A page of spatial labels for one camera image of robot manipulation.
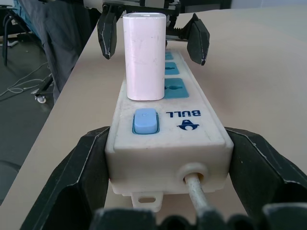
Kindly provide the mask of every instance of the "gray pants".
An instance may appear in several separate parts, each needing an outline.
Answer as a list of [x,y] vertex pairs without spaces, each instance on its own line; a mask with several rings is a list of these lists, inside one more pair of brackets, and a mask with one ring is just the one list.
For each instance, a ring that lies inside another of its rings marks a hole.
[[93,27],[81,5],[54,1],[18,0],[42,41],[54,80],[56,101],[75,66]]

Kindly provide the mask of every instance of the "table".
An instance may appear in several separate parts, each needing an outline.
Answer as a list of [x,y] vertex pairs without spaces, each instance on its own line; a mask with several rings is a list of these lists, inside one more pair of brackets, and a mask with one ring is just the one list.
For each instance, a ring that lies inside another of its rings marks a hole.
[[[207,63],[193,63],[186,44],[169,42],[183,54],[224,126],[262,134],[307,173],[307,6],[197,13],[211,34]],[[180,15],[184,26],[192,14]],[[0,229],[19,229],[54,168],[90,130],[109,126],[125,76],[122,20],[115,55],[106,60],[95,30],[51,111],[7,197]],[[244,209],[228,179],[207,195],[227,218]],[[111,188],[106,207],[130,207]],[[166,195],[157,221],[179,214],[195,221],[188,195]]]

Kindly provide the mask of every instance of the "power switch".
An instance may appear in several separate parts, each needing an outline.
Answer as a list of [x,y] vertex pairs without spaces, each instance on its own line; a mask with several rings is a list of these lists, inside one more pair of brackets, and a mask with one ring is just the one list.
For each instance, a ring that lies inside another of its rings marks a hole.
[[155,109],[137,109],[134,116],[134,131],[136,134],[153,134],[158,131]]

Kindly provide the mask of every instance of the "white power strip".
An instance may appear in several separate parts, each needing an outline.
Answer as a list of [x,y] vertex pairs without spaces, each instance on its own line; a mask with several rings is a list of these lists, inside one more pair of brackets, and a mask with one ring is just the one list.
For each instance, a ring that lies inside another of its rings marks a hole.
[[[184,177],[189,173],[199,174],[204,192],[222,189],[233,149],[181,54],[167,52],[165,59],[164,99],[132,101],[124,80],[106,144],[114,193],[131,196],[134,207],[153,211],[161,208],[163,194],[188,193]],[[155,109],[154,134],[136,132],[136,110],[143,108]]]

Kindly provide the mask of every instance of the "cable on floor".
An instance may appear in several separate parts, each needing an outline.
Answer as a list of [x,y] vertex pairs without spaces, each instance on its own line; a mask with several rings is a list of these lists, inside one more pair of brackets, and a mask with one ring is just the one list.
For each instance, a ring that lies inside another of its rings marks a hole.
[[12,93],[15,93],[15,94],[20,94],[20,93],[24,92],[25,90],[28,90],[28,89],[31,89],[31,88],[39,86],[38,84],[36,84],[36,85],[30,86],[30,87],[20,88],[20,86],[22,86],[23,84],[26,84],[26,83],[29,83],[29,82],[32,82],[32,81],[43,82],[49,75],[47,77],[45,77],[44,79],[31,79],[31,80],[24,81],[24,82],[22,82],[20,84],[18,84],[18,83],[20,81],[22,81],[23,79],[29,77],[31,74],[33,74],[36,71],[38,71],[42,66],[44,66],[47,63],[48,62],[45,62],[45,63],[41,64],[37,69],[33,70],[31,73],[27,74],[26,76],[20,78],[17,82],[15,82],[13,85],[8,87],[6,91],[0,93],[0,97],[3,96],[4,94],[6,94],[7,92],[12,92]]
[[201,188],[201,182],[197,173],[190,173],[185,176],[185,182],[188,187],[189,195],[196,212],[209,208],[210,205]]

